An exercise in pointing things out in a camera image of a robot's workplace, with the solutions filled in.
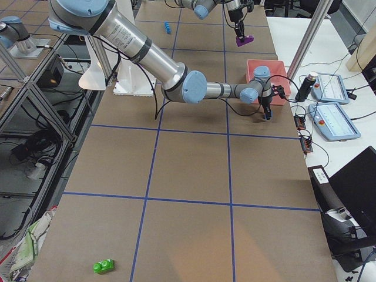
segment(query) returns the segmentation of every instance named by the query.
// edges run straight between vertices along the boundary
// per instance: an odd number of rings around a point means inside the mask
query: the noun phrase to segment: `aluminum pole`
[[[296,73],[298,72],[298,69],[300,68],[301,63],[304,57],[306,56],[307,51],[309,47],[311,46],[311,43],[314,37],[316,36],[316,33],[318,29],[320,28],[321,23],[323,22],[332,3],[333,3],[333,0],[321,0],[318,3],[316,11],[313,14],[312,20],[307,30],[305,31],[303,39],[300,42],[299,48],[295,54],[295,57],[293,61],[291,62],[291,65],[288,69],[287,76],[290,79],[294,79],[294,77],[296,76]]]

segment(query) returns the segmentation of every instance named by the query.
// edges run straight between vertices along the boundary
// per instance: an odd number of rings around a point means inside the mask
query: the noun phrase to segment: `blue joint cap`
[[[267,66],[258,66],[253,71],[254,78],[269,78],[270,70]]]
[[[2,22],[4,22],[4,23],[6,23],[6,24],[18,24],[18,23],[22,23],[22,21],[17,17],[17,16],[6,16],[6,17],[4,17],[4,18],[2,18],[2,19],[0,19],[0,21],[2,21]]]
[[[255,101],[257,99],[258,96],[259,96],[259,93],[255,89],[244,88],[240,92],[239,98],[243,103],[251,104],[251,103],[253,103],[253,101]]]
[[[98,16],[107,7],[108,0],[56,0],[67,12],[88,18]]]
[[[169,22],[165,22],[164,23],[165,25],[164,25],[164,29],[166,30],[166,32],[168,33],[168,34],[170,34],[171,33],[171,27],[170,27],[170,24],[169,24]]]
[[[10,48],[14,44],[14,42],[10,41],[7,37],[5,36],[0,36],[0,42],[4,45],[5,48]]]
[[[49,26],[52,28],[54,31],[58,31],[61,33],[66,33],[66,34],[71,34],[71,35],[78,35],[78,36],[86,36],[89,35],[89,33],[80,28],[71,28],[70,26],[64,25],[60,22],[55,22],[51,20],[50,18],[48,19],[49,21]]]
[[[204,19],[208,16],[209,11],[203,5],[197,5],[194,7],[194,13],[199,19]]]
[[[184,82],[182,95],[186,103],[197,104],[204,99],[206,94],[206,78],[197,71],[193,70],[187,74]]]

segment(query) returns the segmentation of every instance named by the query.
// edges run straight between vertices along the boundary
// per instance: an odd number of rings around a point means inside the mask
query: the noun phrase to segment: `purple object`
[[[236,37],[236,45],[241,47],[247,43],[251,43],[254,40],[253,35],[248,35],[244,37],[244,42],[240,42],[239,37]]]

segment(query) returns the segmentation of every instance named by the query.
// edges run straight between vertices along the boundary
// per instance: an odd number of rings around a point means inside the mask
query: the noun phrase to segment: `white table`
[[[309,22],[309,19],[268,18],[268,24],[278,58],[279,60],[284,61],[287,69],[294,58]],[[294,81],[299,86],[299,76],[305,76],[311,71],[325,73],[335,72],[336,74],[341,75],[343,78],[356,75],[356,72],[350,72],[346,68],[345,63],[350,57],[350,55],[346,56],[346,54],[348,54],[347,48],[343,44],[337,31],[334,29],[332,23],[328,19],[324,20],[303,60],[303,66],[299,69]],[[330,65],[308,65],[309,63],[318,62],[331,63],[336,60],[340,60],[345,56],[346,58],[342,62],[336,62]],[[368,84],[362,74],[359,74],[353,78],[345,79],[344,83],[347,89],[353,89],[354,87],[361,87]],[[297,93],[297,90],[293,85],[291,86],[291,92],[291,97],[293,98]],[[350,100],[349,104],[343,106],[343,109],[350,118],[364,116],[376,110],[376,96],[370,87],[355,91],[354,94],[358,95],[358,98],[356,100]],[[304,103],[299,103],[299,105],[307,108],[310,103],[312,102],[307,100]],[[354,124],[361,132],[362,136],[359,139],[348,140],[346,142],[325,141],[317,129],[312,128],[312,120],[310,118],[307,119],[307,129],[313,133],[313,141],[322,146],[330,156],[330,162],[325,168],[329,176],[332,176],[334,173],[340,170],[369,145],[376,147],[375,117],[376,116],[373,115],[354,121]],[[325,165],[327,161],[326,154],[315,145],[313,145],[313,149],[314,153],[308,154],[307,156],[307,167]],[[337,261],[334,261],[334,265],[336,268],[338,281],[342,282],[348,276],[354,276],[353,281],[356,281],[357,274],[344,272]],[[375,279],[376,262],[371,262],[367,264],[361,281],[372,282],[375,281]]]

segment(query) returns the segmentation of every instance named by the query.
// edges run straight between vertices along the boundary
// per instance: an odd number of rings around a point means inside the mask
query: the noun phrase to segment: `chair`
[[[310,18],[312,18],[313,13],[316,10],[316,7],[318,5],[320,0],[300,0],[300,9],[305,10],[306,12],[310,13]],[[342,3],[342,0],[334,0],[331,4],[328,14],[333,14],[334,12],[337,12],[340,8],[340,5]],[[305,18],[305,16],[298,14],[299,18]]]

